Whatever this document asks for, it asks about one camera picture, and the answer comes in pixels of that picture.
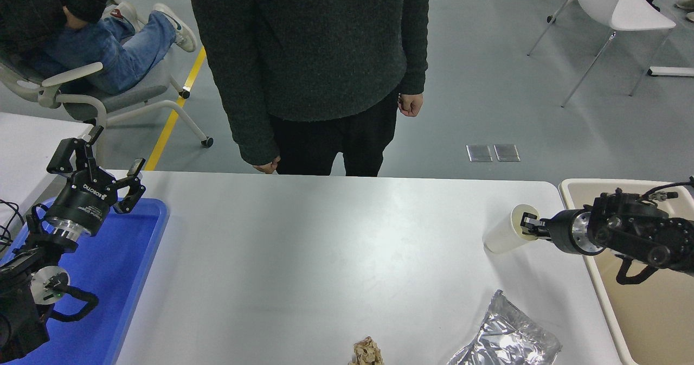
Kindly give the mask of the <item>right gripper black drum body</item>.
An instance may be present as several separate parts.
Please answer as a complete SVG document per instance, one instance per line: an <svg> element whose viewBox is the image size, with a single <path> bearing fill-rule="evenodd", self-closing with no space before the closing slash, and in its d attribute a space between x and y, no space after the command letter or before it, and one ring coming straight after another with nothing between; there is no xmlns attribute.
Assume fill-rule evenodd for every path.
<svg viewBox="0 0 694 365"><path fill-rule="evenodd" d="M562 252L579 254L572 240L573 223L580 210L565 210L546 220L546 229L553 244Z"/></svg>

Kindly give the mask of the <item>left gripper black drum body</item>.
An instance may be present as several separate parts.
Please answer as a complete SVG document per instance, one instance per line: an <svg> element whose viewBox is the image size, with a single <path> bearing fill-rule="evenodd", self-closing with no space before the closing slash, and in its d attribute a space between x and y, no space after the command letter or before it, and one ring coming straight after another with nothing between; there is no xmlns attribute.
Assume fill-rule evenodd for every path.
<svg viewBox="0 0 694 365"><path fill-rule="evenodd" d="M94 174L87 169L75 172L46 212L46 221L56 228L79 225L81 234L96 236L117 199L114 190L107 190L114 182L115 177L101 168Z"/></svg>

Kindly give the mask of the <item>person's right hand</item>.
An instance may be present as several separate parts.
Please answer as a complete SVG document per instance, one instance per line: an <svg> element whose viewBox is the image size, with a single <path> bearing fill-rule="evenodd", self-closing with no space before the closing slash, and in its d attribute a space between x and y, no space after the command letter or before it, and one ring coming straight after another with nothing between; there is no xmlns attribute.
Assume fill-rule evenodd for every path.
<svg viewBox="0 0 694 365"><path fill-rule="evenodd" d="M265 163L264 165L253 165L252 167L258 172L265 174L273 174L277 171L280 162L281 157L277 156L276 158L272 159L269 163Z"/></svg>

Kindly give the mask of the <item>person's hand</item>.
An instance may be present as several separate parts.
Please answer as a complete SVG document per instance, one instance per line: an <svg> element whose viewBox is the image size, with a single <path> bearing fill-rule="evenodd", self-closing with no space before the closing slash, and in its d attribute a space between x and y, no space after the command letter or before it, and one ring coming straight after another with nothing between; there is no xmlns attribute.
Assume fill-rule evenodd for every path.
<svg viewBox="0 0 694 365"><path fill-rule="evenodd" d="M67 6L63 6L62 11L64 12L64 15L66 17L65 27L68 27L72 30L80 30L87 26L88 22L72 14L72 12L69 11Z"/></svg>

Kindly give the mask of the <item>person's left hand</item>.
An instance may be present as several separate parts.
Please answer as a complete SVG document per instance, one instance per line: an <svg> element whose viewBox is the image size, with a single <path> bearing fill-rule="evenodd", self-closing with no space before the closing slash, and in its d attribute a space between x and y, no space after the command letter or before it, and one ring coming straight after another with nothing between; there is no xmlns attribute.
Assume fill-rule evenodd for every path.
<svg viewBox="0 0 694 365"><path fill-rule="evenodd" d="M399 94L399 97L397 98L399 111L406 117L414 118L418 116L423 107L423 103L423 93L419 93L417 95Z"/></svg>

